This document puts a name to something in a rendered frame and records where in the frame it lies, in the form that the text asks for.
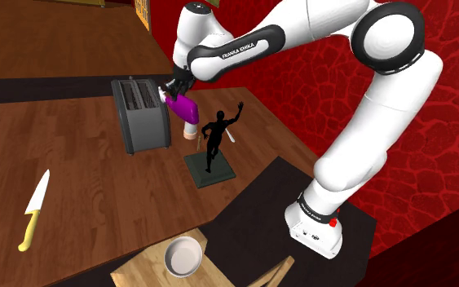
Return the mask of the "purple bottle with white neck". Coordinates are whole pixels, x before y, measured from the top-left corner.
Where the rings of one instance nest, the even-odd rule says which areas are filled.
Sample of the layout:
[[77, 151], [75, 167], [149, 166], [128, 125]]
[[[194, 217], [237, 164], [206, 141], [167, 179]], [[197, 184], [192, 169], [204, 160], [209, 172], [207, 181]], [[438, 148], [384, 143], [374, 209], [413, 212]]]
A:
[[197, 104], [184, 95], [178, 95], [176, 100], [173, 100], [160, 87], [158, 87], [158, 92], [161, 102], [184, 121], [183, 137], [194, 140], [197, 137], [197, 125], [199, 123]]

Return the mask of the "grey toaster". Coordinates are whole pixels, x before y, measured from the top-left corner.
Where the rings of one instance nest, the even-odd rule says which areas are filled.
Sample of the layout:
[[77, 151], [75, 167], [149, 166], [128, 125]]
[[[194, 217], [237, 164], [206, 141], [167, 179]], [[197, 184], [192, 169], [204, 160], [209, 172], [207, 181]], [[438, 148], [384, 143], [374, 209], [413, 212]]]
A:
[[111, 87], [126, 153], [168, 148], [170, 117], [156, 82], [149, 78], [113, 80]]

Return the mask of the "black figure on green base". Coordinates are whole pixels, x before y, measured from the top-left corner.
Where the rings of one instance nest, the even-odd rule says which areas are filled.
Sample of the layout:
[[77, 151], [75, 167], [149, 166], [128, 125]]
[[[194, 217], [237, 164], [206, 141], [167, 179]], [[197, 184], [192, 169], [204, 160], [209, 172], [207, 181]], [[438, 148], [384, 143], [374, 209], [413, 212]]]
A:
[[219, 146], [227, 128], [240, 118], [244, 103], [241, 101], [237, 107], [238, 113], [231, 119], [224, 118], [224, 111], [217, 111], [216, 121], [209, 122], [201, 128], [202, 138], [206, 139], [206, 151], [184, 157], [197, 188], [204, 188], [236, 177], [235, 172], [220, 152]]

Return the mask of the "orange wall picture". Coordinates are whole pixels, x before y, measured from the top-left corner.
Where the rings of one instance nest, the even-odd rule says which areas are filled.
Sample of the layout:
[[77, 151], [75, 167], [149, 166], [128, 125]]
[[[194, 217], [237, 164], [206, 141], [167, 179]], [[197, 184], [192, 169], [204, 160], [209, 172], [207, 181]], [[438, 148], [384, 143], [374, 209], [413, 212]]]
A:
[[133, 0], [135, 6], [135, 12], [147, 31], [151, 31], [151, 20], [149, 12], [150, 0]]

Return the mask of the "light wooden chair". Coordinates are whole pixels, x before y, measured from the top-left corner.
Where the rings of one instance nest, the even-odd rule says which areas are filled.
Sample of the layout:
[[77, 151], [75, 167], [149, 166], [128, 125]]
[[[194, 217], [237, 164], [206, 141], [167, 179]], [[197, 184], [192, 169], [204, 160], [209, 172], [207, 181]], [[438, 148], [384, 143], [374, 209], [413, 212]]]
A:
[[197, 229], [191, 229], [170, 239], [147, 247], [128, 262], [110, 273], [116, 287], [235, 287], [235, 285], [204, 254], [199, 256], [196, 270], [187, 277], [171, 273], [165, 262], [168, 246], [183, 239], [192, 238], [194, 250], [204, 252], [208, 240]]

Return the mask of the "yellow-handled white knife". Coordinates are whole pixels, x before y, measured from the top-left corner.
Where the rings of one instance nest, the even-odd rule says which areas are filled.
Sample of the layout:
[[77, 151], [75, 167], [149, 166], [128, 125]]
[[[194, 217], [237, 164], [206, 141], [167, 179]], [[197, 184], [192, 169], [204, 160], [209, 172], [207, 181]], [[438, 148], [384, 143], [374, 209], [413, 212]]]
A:
[[30, 215], [31, 218], [29, 219], [28, 225], [25, 229], [24, 239], [18, 245], [18, 250], [20, 252], [25, 252], [32, 244], [33, 234], [35, 232], [42, 203], [46, 195], [50, 175], [51, 172], [49, 170], [44, 172], [24, 212], [26, 215]]

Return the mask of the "white bowl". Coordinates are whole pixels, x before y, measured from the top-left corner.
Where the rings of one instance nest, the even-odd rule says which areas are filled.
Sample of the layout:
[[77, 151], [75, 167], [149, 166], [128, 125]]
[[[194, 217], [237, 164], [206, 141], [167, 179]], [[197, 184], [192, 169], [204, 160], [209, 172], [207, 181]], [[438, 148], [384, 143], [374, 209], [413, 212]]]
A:
[[201, 244], [190, 236], [181, 236], [172, 240], [164, 253], [167, 271], [177, 278], [192, 275], [201, 265], [203, 250]]

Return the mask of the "black robot stand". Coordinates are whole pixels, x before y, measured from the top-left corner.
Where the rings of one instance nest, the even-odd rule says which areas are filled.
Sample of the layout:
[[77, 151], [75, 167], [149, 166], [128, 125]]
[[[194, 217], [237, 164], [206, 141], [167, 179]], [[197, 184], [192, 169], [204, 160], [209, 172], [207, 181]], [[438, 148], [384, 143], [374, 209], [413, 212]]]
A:
[[339, 213], [343, 243], [326, 259], [289, 234], [285, 209], [312, 178], [277, 157], [212, 222], [201, 227], [206, 256], [236, 286], [248, 287], [288, 256], [278, 287], [355, 287], [364, 279], [376, 221], [350, 202]]

